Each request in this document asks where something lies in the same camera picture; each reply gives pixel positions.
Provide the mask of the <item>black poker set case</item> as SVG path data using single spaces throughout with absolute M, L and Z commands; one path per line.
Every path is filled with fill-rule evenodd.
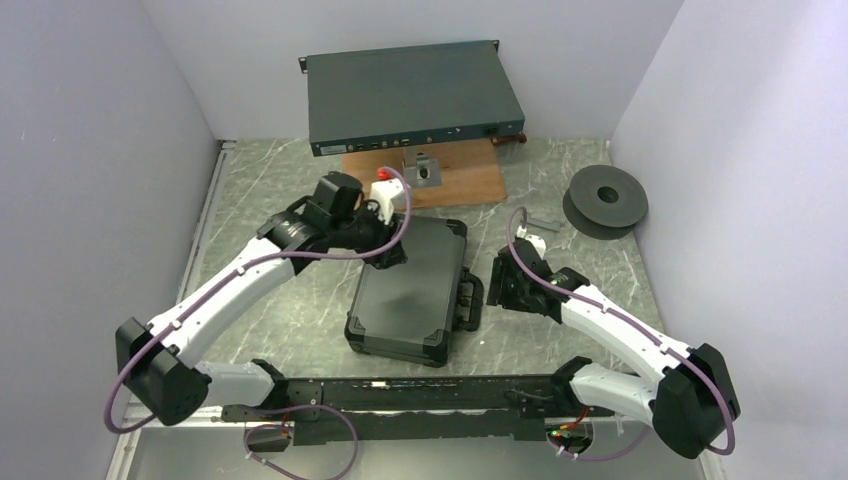
M 440 368 L 451 337 L 479 329 L 480 278 L 463 265 L 467 225 L 415 216 L 401 241 L 407 261 L 362 269 L 344 335 L 356 353 Z

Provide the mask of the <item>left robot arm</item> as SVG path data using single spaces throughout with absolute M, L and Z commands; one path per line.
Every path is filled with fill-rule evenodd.
M 396 203 L 412 205 L 404 176 L 382 168 L 365 189 L 355 177 L 331 171 L 310 195 L 271 217 L 243 250 L 207 283 L 171 309 L 115 333 L 118 386 L 150 411 L 177 425 L 203 407 L 242 405 L 264 420 L 290 405 L 289 381 L 264 360 L 204 361 L 206 351 L 270 291 L 319 260 L 361 260 L 376 269 L 405 262 L 401 239 L 410 226 Z

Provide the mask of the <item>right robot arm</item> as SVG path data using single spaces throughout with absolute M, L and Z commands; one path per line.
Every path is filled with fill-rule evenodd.
M 551 401 L 574 415 L 600 407 L 653 429 L 673 452 L 695 459 L 704 451 L 729 454 L 741 408 L 724 356 L 704 343 L 692 347 L 633 317 L 585 276 L 552 271 L 544 242 L 514 238 L 493 260 L 487 302 L 538 314 L 598 342 L 631 368 L 626 374 L 576 356 L 551 376 Z M 726 447 L 713 446 L 720 435 Z

